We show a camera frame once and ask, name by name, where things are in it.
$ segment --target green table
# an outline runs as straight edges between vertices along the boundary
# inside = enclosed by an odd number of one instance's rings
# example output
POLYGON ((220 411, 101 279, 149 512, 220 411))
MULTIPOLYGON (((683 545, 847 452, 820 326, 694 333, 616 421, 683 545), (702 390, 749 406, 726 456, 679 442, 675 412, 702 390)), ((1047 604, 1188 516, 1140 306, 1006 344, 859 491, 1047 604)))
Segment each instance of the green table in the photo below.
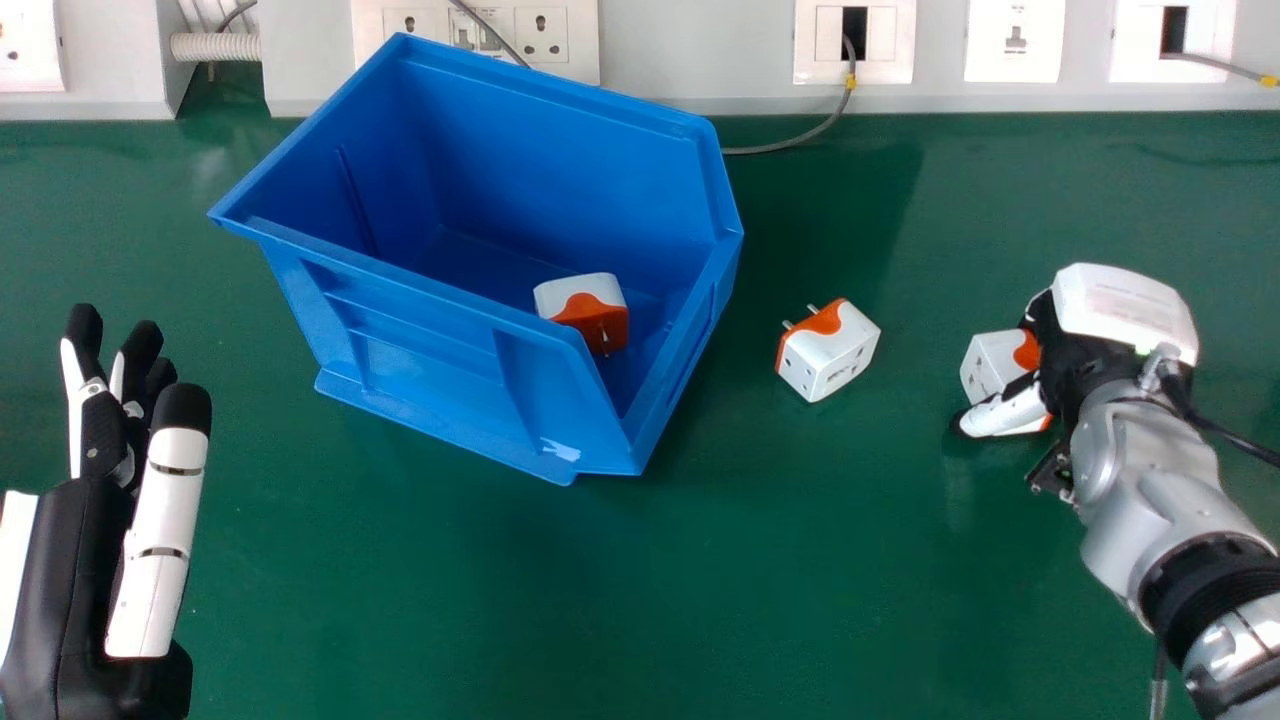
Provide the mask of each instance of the green table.
MULTIPOLYGON (((563 489, 312 392, 256 247, 204 217, 294 127, 255 82, 177 123, 0 127, 0 484, 61 478, 76 301, 109 346, 157 320, 214 395, 195 717, 1146 716, 1151 641, 1023 488, 1046 438, 946 437, 956 368, 1059 266, 1120 264, 1192 304, 1202 406, 1280 442, 1280 115, 858 117, 733 159, 737 293, 649 471, 563 489), (806 406, 778 323, 840 295, 884 334, 806 406)), ((1280 474, 1222 469, 1280 536, 1280 474)))

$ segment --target wall outlet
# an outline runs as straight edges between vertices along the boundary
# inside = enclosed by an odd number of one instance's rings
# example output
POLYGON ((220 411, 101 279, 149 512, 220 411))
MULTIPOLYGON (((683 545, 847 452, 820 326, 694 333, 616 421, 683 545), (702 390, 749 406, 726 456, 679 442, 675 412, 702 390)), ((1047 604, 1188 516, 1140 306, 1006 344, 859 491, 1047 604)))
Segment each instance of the wall outlet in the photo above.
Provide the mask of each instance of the wall outlet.
POLYGON ((970 0, 965 82, 1057 82, 1066 0, 970 0))
POLYGON ((530 63, 568 63, 568 8, 516 8, 515 45, 530 63))
POLYGON ((54 0, 0 0, 0 92, 61 92, 54 0))
MULTIPOLYGON (((357 65, 397 32, 515 61, 497 37, 448 0, 410 3, 351 0, 357 65)), ((598 0, 472 0, 471 8, 535 69, 600 85, 598 0)))
POLYGON ((1235 0, 1116 0, 1111 82, 1220 83, 1226 70, 1161 60, 1162 50, 1230 61, 1235 0))
POLYGON ((794 85, 845 85, 858 53, 859 85, 909 85, 915 74, 915 0, 796 0, 794 85))

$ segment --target blue plastic bin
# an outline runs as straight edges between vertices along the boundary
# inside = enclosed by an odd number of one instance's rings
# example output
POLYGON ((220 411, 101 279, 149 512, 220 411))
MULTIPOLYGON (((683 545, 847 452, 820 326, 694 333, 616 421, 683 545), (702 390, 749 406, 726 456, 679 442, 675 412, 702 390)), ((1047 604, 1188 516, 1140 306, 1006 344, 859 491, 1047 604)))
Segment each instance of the blue plastic bin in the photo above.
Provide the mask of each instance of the blue plastic bin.
POLYGON ((210 217, 261 245, 317 391, 557 484, 644 470, 742 245, 705 119, 407 35, 210 217), (594 272, 631 309, 600 359, 532 295, 594 272))

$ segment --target white flexible conduit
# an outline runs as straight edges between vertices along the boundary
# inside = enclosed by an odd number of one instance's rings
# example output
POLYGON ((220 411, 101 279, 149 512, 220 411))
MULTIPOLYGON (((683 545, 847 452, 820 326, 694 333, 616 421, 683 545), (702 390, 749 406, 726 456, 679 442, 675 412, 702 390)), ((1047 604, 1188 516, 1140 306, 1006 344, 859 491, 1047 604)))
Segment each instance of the white flexible conduit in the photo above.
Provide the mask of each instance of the white flexible conduit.
POLYGON ((262 40, 243 32, 175 32, 169 50, 179 63, 262 61, 262 40))

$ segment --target robotic hand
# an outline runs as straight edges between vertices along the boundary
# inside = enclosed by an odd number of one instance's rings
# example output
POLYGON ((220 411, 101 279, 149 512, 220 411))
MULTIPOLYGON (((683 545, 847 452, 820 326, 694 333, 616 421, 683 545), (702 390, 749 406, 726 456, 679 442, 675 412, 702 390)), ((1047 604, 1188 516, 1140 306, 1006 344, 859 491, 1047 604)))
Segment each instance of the robotic hand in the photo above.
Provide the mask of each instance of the robotic hand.
POLYGON ((60 343, 70 480, 0 503, 0 698, 10 720, 179 720, 192 662, 172 642, 212 406, 177 383, 151 322, 111 374, 102 319, 77 305, 60 343))
MULTIPOLYGON (((1280 717, 1280 559, 1222 492, 1198 430, 1280 457, 1190 402, 1199 340, 1178 292, 1076 264, 1015 331, 977 336, 960 379, 974 405, 954 428, 982 438, 1047 429, 1061 439, 1028 484, 1070 503, 1088 570, 1151 630, 1203 717, 1280 717)), ((1153 716, 1162 715, 1157 661, 1153 716)))

